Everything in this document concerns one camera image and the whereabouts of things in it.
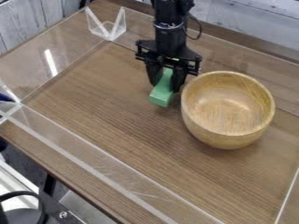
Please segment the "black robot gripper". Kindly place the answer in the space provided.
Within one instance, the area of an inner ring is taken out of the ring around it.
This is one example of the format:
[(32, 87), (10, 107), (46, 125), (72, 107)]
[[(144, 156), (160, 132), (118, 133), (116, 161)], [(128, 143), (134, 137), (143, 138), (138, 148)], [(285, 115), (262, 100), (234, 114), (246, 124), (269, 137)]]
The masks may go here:
[(174, 68), (171, 90), (178, 93), (187, 74), (197, 75), (202, 56), (187, 46), (187, 25), (154, 24), (155, 39), (139, 39), (135, 42), (135, 58), (146, 63), (151, 85), (155, 87), (163, 76), (163, 67)]

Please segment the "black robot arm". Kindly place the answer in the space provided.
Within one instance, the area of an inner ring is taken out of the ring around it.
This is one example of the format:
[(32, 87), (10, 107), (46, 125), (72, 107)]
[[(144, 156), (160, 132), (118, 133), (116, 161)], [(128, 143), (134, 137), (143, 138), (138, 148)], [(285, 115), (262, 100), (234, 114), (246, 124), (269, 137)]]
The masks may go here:
[(202, 37), (202, 24), (190, 13), (195, 6), (194, 0), (151, 0), (154, 7), (155, 39), (139, 39), (135, 42), (135, 58), (146, 64), (150, 83), (155, 87), (163, 77), (163, 69), (172, 69), (170, 89), (178, 93), (186, 82), (187, 75), (198, 75), (202, 56), (187, 46), (188, 19), (199, 25)]

